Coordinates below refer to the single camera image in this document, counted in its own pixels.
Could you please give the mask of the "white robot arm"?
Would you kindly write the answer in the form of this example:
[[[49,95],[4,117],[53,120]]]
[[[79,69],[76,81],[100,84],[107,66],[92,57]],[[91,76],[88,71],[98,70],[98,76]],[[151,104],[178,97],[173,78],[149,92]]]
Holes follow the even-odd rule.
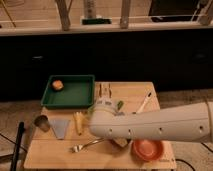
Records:
[[[89,130],[94,136],[106,139],[213,143],[213,102],[117,115],[111,99],[99,98],[94,105]]]

